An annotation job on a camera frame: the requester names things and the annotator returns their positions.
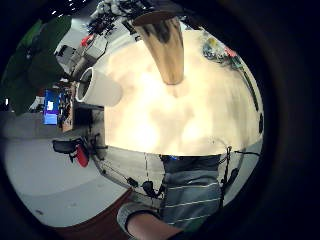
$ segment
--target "desk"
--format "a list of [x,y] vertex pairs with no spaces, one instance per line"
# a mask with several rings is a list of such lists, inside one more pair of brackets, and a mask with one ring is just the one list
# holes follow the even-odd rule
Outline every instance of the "desk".
[[118,82],[123,97],[105,107],[105,143],[167,155],[214,155],[261,139],[259,116],[242,75],[202,56],[202,32],[183,31],[185,77],[163,83],[143,41],[102,56],[96,68]]

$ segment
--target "metal cylinder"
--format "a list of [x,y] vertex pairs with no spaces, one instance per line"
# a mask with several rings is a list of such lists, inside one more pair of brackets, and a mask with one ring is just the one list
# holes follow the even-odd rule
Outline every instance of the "metal cylinder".
[[184,54],[178,18],[170,12],[155,11],[137,17],[132,25],[148,47],[162,80],[170,85],[180,83]]

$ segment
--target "monitor screen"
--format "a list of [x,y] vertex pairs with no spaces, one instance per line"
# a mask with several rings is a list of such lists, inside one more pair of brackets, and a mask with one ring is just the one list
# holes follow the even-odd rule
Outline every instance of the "monitor screen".
[[46,90],[44,99],[44,124],[57,124],[59,113],[59,93]]

